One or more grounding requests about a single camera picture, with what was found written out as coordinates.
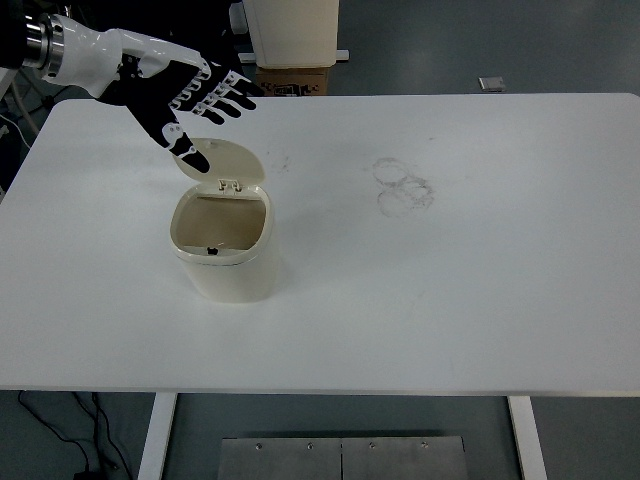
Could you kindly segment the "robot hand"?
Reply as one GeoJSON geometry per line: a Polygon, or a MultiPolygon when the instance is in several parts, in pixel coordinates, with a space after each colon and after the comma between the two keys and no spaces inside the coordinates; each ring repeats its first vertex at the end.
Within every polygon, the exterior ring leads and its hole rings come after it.
{"type": "Polygon", "coordinates": [[[231,67],[166,40],[117,28],[99,32],[61,15],[43,22],[55,39],[43,66],[45,80],[126,107],[158,145],[202,174],[211,164],[175,113],[221,125],[255,109],[253,99],[263,94],[231,67]]]}

